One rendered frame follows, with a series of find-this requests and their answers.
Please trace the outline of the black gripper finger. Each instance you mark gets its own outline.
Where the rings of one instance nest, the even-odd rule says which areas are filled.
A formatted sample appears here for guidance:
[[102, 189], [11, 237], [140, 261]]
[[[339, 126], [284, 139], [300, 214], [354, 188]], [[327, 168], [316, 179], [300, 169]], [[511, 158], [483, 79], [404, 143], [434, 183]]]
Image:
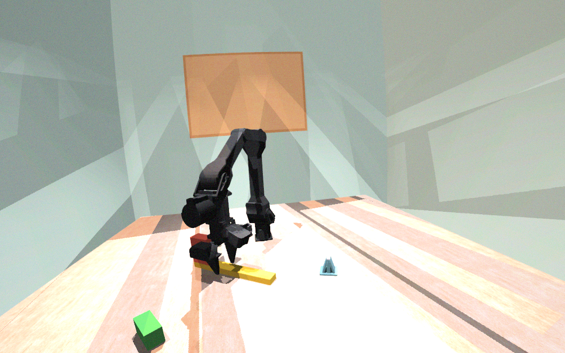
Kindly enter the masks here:
[[233, 244], [230, 244], [228, 242], [225, 242], [224, 244], [226, 246], [226, 251], [228, 253], [228, 257], [229, 257], [230, 262], [234, 263], [234, 259], [235, 259], [235, 256], [237, 254], [237, 248], [234, 247]]
[[206, 262], [208, 263], [208, 265], [210, 265], [211, 269], [214, 271], [214, 273], [215, 273], [216, 275], [219, 274], [219, 261], [218, 261], [218, 258], [220, 257], [221, 254], [222, 254], [222, 253], [219, 253], [219, 252], [218, 252], [218, 254], [217, 254], [216, 257], [214, 257], [214, 258], [211, 259], [210, 261], [206, 261]]

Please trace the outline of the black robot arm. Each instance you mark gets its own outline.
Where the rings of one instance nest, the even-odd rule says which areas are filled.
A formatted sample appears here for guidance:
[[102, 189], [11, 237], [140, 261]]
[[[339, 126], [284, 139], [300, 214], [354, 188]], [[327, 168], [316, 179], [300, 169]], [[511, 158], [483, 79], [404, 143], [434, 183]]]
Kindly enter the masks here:
[[[264, 195], [262, 153], [265, 149], [266, 134], [262, 129], [234, 129], [217, 159], [204, 167], [198, 179], [194, 198], [186, 199], [181, 217], [190, 228], [196, 228], [211, 219], [223, 218], [230, 214], [228, 190], [233, 173], [232, 168], [241, 150], [248, 156], [250, 199], [245, 203], [245, 214], [249, 223], [224, 223], [219, 234], [220, 242], [227, 241], [236, 248], [248, 244], [256, 230], [255, 241], [273, 240], [270, 224], [275, 222], [275, 214]], [[206, 191], [204, 191], [206, 190]]]

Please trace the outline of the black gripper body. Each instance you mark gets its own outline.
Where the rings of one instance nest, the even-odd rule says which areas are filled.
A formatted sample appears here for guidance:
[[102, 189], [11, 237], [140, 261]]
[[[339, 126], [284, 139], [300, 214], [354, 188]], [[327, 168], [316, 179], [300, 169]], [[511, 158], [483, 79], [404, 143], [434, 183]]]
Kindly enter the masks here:
[[217, 247], [223, 244], [222, 242], [220, 242], [219, 238], [221, 226], [223, 226], [224, 223], [227, 223], [228, 225], [231, 224], [231, 220], [233, 220], [233, 217], [227, 215], [223, 218], [211, 219], [210, 221], [205, 223], [209, 224], [210, 227], [210, 234], [207, 234], [207, 239], [211, 239], [212, 241], [210, 243], [204, 243], [203, 241], [201, 241], [194, 246], [191, 246], [190, 258], [210, 261], [211, 259], [216, 257], [218, 254]]

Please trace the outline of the green block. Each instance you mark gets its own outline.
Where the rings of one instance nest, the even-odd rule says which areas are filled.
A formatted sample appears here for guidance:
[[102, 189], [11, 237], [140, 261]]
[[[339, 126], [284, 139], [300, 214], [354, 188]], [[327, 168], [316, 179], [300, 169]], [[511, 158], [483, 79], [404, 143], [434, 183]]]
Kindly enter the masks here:
[[145, 311], [134, 319], [135, 330], [137, 331], [140, 339], [143, 341], [147, 351], [158, 346], [165, 341], [163, 327], [155, 319], [155, 316], [150, 310]]

